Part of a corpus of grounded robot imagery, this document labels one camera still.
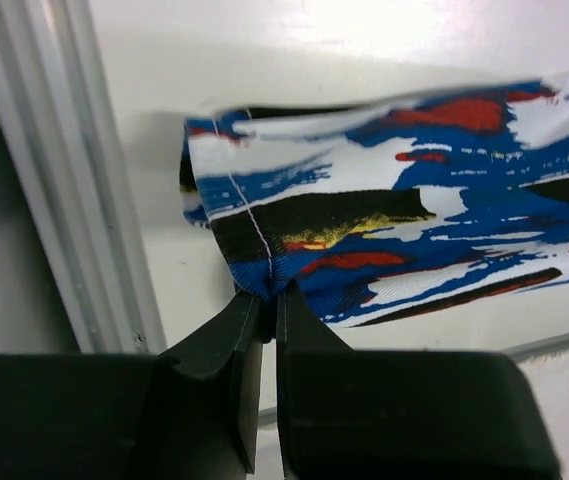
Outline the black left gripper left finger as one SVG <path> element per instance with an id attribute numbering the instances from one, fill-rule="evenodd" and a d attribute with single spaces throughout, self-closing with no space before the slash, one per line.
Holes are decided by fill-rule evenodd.
<path id="1" fill-rule="evenodd" d="M 239 293 L 157 355 L 0 355 L 0 479 L 246 478 L 260 310 Z"/>

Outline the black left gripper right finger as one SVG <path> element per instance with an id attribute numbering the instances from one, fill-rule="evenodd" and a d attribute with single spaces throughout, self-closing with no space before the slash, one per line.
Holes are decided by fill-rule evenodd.
<path id="1" fill-rule="evenodd" d="M 288 479 L 557 479 L 532 389 L 494 352 L 356 350 L 279 295 L 277 418 Z"/>

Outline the blue white red patterned trousers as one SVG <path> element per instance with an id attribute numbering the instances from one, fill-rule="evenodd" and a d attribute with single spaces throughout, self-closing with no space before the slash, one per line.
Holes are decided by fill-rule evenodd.
<path id="1" fill-rule="evenodd" d="M 238 289 L 328 324 L 569 283 L 569 73 L 189 118 L 180 190 Z"/>

